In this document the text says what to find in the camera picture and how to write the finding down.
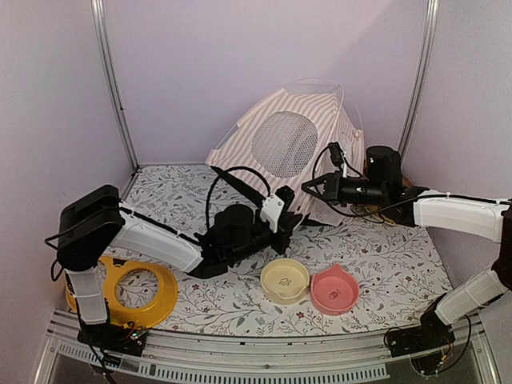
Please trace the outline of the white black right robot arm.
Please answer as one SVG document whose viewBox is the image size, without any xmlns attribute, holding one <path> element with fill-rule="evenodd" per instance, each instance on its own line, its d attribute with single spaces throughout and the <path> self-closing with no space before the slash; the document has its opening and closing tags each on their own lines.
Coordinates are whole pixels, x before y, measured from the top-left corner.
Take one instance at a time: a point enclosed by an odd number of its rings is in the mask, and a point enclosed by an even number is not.
<svg viewBox="0 0 512 384">
<path fill-rule="evenodd" d="M 334 170 L 312 173 L 302 190 L 339 213 L 344 205 L 370 205 L 372 215 L 400 226 L 421 227 L 448 262 L 458 285 L 435 299 L 421 316 L 414 342 L 431 348 L 443 338 L 445 327 L 511 292 L 511 202 L 471 197 L 407 186 L 401 155 L 388 146 L 366 151 L 366 168 L 354 172 L 341 147 L 324 149 Z"/>
</svg>

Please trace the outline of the white tent pole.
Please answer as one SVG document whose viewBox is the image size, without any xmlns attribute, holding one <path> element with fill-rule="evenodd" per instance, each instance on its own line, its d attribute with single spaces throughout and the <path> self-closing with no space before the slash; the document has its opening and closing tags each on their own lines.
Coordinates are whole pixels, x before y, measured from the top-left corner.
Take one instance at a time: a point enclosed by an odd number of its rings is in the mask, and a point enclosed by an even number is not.
<svg viewBox="0 0 512 384">
<path fill-rule="evenodd" d="M 268 99 L 274 98 L 274 95 L 280 94 L 282 90 L 289 94 L 335 94 L 337 100 L 342 104 L 346 115 L 354 125 L 354 128 L 360 131 L 364 130 L 362 116 L 352 93 L 347 92 L 344 87 L 337 82 L 329 80 L 328 78 L 318 77 L 306 77 L 288 82 L 280 89 L 275 92 L 271 92 L 264 98 L 258 100 L 251 108 L 248 109 L 247 112 L 244 113 L 243 116 L 241 116 L 241 119 L 248 117 L 252 109 L 266 102 Z"/>
</svg>

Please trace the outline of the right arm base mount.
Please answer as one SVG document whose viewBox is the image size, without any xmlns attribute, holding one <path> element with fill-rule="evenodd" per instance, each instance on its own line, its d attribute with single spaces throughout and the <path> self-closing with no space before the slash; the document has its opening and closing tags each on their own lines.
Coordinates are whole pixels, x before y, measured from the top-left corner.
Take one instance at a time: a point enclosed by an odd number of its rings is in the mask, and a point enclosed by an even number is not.
<svg viewBox="0 0 512 384">
<path fill-rule="evenodd" d="M 434 312 L 428 309 L 421 317 L 420 324 L 410 328 L 392 328 L 383 338 L 392 357 L 416 354 L 455 342 L 451 325 L 444 324 Z"/>
</svg>

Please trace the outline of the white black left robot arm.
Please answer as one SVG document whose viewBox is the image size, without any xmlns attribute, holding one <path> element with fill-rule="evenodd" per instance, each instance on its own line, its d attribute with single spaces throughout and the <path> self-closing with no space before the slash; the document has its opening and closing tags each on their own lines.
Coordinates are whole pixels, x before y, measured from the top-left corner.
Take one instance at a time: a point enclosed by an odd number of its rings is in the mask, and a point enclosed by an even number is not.
<svg viewBox="0 0 512 384">
<path fill-rule="evenodd" d="M 119 339 L 111 324 L 97 264 L 109 247 L 130 250 L 173 266 L 192 277 L 208 279 L 257 252 L 271 248 L 284 254 L 302 214 L 289 210 L 294 192 L 287 186 L 264 198 L 258 209 L 233 204 L 214 216 L 204 234 L 188 237 L 140 214 L 104 185 L 68 205 L 60 216 L 57 260 L 66 272 L 87 332 L 102 347 Z"/>
</svg>

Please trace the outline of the pink striped pet tent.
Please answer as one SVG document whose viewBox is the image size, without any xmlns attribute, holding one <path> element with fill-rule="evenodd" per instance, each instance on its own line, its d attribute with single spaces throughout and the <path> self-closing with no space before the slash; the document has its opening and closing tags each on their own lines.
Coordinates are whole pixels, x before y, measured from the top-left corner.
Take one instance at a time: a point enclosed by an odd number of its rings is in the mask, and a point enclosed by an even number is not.
<svg viewBox="0 0 512 384">
<path fill-rule="evenodd" d="M 206 164 L 233 176 L 261 194 L 290 187 L 291 210 L 323 225 L 339 226 L 342 216 L 302 191 L 301 185 L 334 171 L 325 147 L 338 142 L 350 167 L 361 172 L 365 162 L 364 133 L 344 106 L 344 89 L 326 82 L 312 90 L 305 79 L 281 88 L 255 104 L 235 123 L 223 144 L 212 149 Z"/>
</svg>

